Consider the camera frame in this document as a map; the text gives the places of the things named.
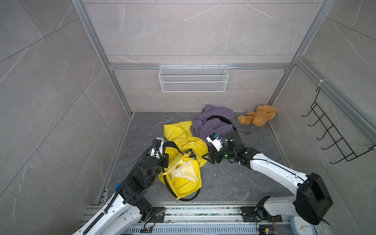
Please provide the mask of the yellow trousers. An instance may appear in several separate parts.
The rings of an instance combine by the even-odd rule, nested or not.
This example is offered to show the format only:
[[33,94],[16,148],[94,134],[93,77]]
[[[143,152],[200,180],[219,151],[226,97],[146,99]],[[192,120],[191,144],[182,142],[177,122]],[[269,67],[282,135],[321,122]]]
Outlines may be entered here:
[[191,132],[192,121],[164,125],[164,153],[168,166],[162,169],[159,180],[173,197],[180,201],[192,201],[202,187],[200,168],[207,162],[207,144]]

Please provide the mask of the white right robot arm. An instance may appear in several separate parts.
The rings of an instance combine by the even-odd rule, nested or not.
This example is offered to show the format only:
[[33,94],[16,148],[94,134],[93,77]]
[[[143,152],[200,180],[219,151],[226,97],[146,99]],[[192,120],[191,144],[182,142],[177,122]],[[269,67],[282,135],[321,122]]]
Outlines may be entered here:
[[226,159],[231,163],[238,163],[268,176],[292,193],[290,197],[266,196],[259,201],[254,211],[259,220],[290,215],[318,225],[333,205],[321,176],[295,171],[268,158],[257,149],[246,147],[237,132],[230,132],[226,136],[212,133],[206,140],[212,145],[202,157],[206,161],[218,164]]

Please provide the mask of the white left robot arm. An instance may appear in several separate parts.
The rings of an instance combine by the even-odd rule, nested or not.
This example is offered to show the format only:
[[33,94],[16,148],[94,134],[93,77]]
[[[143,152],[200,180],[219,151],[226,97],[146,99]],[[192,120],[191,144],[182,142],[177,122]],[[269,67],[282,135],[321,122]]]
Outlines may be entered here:
[[152,205],[144,195],[162,172],[162,167],[168,166],[163,143],[162,138],[153,140],[109,201],[75,232],[76,235],[120,235],[151,216]]

